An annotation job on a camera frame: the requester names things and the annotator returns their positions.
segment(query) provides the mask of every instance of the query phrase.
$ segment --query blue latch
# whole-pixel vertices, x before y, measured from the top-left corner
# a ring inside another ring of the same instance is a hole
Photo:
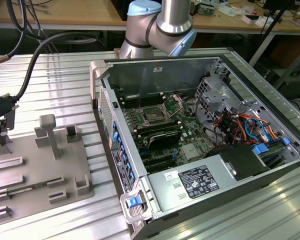
[[[116,131],[114,134],[113,134],[113,137],[112,137],[112,139],[113,139],[113,141],[117,141],[118,140],[118,137],[119,137],[119,133]]]
[[[253,148],[253,151],[260,155],[260,154],[263,154],[267,151],[269,151],[269,148],[267,148],[267,146],[264,144],[264,143],[261,143],[261,144],[258,144],[256,145],[254,148]]]
[[[142,204],[141,198],[139,196],[132,197],[126,200],[128,208],[133,208]]]
[[[127,170],[127,172],[130,172],[130,170],[131,170],[131,165],[129,162],[126,164],[126,170]]]
[[[285,145],[289,145],[289,144],[290,144],[290,140],[289,140],[287,137],[284,137],[284,138],[282,139],[282,141],[283,141],[283,143],[284,143]]]
[[[127,162],[128,162],[128,157],[126,154],[123,154],[123,163],[127,164]]]
[[[130,172],[130,179],[131,179],[132,182],[135,181],[135,175],[134,175],[133,172]]]

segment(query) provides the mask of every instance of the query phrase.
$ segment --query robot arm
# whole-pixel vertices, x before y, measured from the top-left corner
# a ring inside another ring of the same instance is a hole
[[[189,0],[135,0],[129,5],[120,59],[153,57],[153,47],[169,56],[182,56],[197,32],[192,28]]]

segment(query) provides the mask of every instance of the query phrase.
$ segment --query paper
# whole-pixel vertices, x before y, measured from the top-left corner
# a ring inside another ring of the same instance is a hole
[[[237,10],[232,9],[231,7],[228,7],[228,6],[223,6],[223,7],[219,8],[218,11],[223,14],[226,14],[230,17],[237,15]]]

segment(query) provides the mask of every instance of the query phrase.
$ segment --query blue cable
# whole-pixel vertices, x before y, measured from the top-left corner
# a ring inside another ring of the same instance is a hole
[[[266,136],[269,140],[274,140],[274,139],[272,138],[272,136],[271,136],[270,134],[267,133],[267,130],[266,130],[265,126],[262,124],[262,122],[261,122],[259,119],[256,119],[256,118],[249,118],[249,119],[247,119],[247,120],[245,121],[245,124],[244,124],[244,129],[245,129],[246,133],[247,133],[250,137],[252,137],[253,139],[257,140],[257,142],[259,143],[259,140],[258,140],[255,136],[253,136],[253,135],[251,135],[251,134],[249,133],[249,130],[248,130],[248,121],[249,121],[249,120],[255,120],[257,123],[259,123],[259,124],[261,125],[261,127],[262,127],[262,130],[263,130],[265,136]]]

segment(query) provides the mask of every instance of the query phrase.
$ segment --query wooden table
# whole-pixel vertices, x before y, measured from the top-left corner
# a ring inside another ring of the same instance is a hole
[[[44,0],[33,0],[33,3]],[[237,3],[240,6],[253,6],[259,15],[264,9],[247,0]],[[110,0],[53,0],[46,4],[51,14],[37,11],[37,16],[44,29],[54,30],[95,30],[95,31],[124,31],[126,22],[122,21]],[[14,6],[16,17],[21,22],[21,14],[17,5]],[[283,17],[262,46],[253,56],[250,64],[254,65],[275,35],[300,35],[300,27]],[[250,25],[241,20],[241,16],[230,17],[219,11],[214,16],[196,15],[193,17],[193,27],[199,33],[228,33],[228,34],[259,34],[261,27]],[[0,1],[0,28],[12,29],[5,1]]]

